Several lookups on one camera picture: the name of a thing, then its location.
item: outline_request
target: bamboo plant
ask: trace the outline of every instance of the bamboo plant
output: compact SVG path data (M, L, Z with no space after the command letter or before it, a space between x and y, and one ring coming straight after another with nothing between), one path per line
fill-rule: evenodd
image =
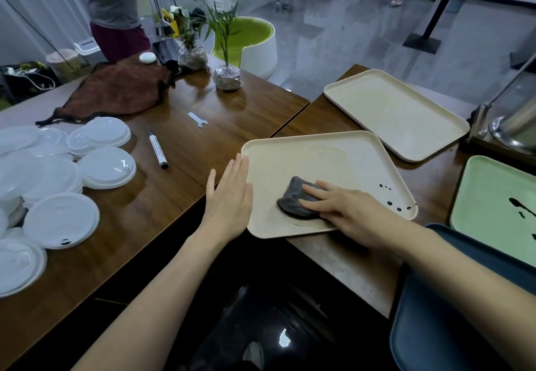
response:
M209 14L206 19L206 23L209 26L205 40L209 37L210 32L214 31L216 39L221 46L221 49L224 53L225 66L229 66L229 49L228 42L229 37L239 34L241 31L233 28L234 23L238 16L236 15L236 7L238 3L231 9L229 12L218 12L216 10L216 4L214 4L214 9L207 6Z

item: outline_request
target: right hand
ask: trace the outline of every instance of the right hand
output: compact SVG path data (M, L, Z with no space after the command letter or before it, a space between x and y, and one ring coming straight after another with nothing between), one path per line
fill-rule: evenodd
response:
M300 204L320 212L320 217L331 221L339 230L366 247L390 248L400 227L411 222L392 212L370 194L344 189L322 180L316 184L326 190L303 185L305 192L320 201L300 199Z

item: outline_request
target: brown cloth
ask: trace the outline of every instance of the brown cloth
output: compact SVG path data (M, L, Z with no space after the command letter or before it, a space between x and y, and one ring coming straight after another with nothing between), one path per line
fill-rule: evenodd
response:
M95 117L128 116L149 110L164 101L169 86L175 87L173 78L178 72L156 64L144 65L138 56L115 65L99 63L63 107L36 125L87 123Z

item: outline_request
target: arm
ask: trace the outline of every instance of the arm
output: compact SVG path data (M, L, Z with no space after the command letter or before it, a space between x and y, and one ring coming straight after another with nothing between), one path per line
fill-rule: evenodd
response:
M237 155L214 190L207 183L203 221L171 262L143 289L73 367L75 371L164 368L188 307L212 261L248 224L253 188L248 158Z
M367 247L394 253L423 275L508 363L536 369L536 296L459 252L438 234L391 212L370 194L318 181L301 200Z

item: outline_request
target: cable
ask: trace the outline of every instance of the cable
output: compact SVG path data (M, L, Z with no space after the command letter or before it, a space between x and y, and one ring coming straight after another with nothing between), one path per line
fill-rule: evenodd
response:
M41 32L39 32L30 22L28 22L26 18L24 18L20 12L17 11L17 9L11 4L11 2L9 2L8 0L4 0L4 1L7 2L8 5L11 7L11 9L15 11L15 13L17 13L17 15L20 16L24 20L24 22L26 22L30 26L30 28L32 28L41 38L43 38L44 41L48 43L52 47L52 49L54 49L58 53L58 55L62 57L63 60L65 60L65 62L69 65L69 67L71 68L73 72L77 71L74 67L71 66L71 63L69 63L69 61L63 57L61 52L58 49L56 49L56 47Z

